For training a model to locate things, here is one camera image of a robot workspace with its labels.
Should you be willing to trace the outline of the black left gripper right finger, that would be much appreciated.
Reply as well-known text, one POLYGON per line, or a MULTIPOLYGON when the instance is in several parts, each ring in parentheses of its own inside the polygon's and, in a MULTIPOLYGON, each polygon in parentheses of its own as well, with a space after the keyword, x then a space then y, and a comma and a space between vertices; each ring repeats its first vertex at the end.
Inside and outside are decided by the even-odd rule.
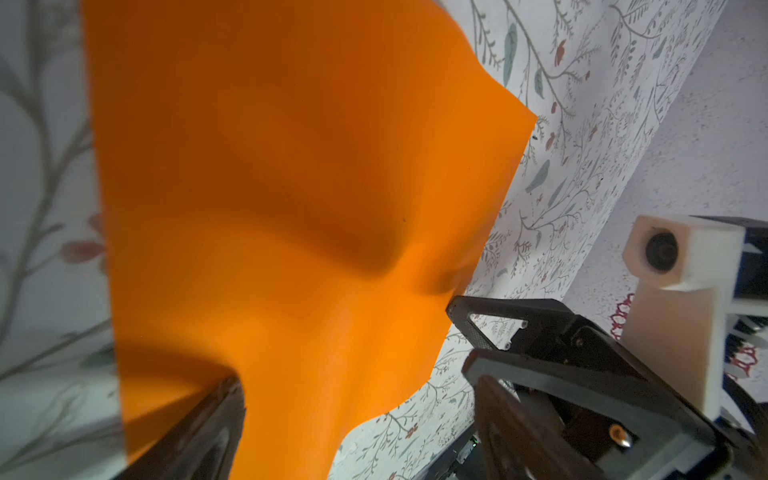
POLYGON ((489 479, 603 479, 604 473, 528 413, 499 381, 474 386, 475 425, 489 479))

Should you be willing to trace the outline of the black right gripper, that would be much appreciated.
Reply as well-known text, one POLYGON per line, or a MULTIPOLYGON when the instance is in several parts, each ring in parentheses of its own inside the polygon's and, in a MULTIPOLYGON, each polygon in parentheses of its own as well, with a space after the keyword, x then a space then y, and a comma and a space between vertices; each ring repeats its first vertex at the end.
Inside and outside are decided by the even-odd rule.
POLYGON ((746 418, 707 420, 590 320, 554 299, 455 296, 446 314, 474 348, 462 373, 473 389, 488 375, 518 393, 541 392, 569 448, 603 479, 764 479, 767 411, 725 376, 722 387, 746 418), (511 353, 477 323, 487 317, 519 331, 511 353))

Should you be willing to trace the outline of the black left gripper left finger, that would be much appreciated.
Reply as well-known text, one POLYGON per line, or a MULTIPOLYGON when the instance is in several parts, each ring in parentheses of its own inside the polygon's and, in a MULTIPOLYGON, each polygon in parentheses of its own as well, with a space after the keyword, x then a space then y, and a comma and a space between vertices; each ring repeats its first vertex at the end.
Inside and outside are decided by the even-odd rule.
POLYGON ((245 394, 238 377, 222 380, 117 479, 228 479, 242 438, 245 394))

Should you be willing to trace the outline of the orange square paper sheet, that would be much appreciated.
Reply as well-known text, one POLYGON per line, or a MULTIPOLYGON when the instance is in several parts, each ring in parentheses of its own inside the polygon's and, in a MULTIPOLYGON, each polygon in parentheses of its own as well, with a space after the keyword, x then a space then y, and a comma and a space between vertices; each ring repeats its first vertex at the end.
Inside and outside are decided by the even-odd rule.
POLYGON ((216 384, 323 479, 429 379, 536 117, 433 1, 87 1, 127 452, 216 384))

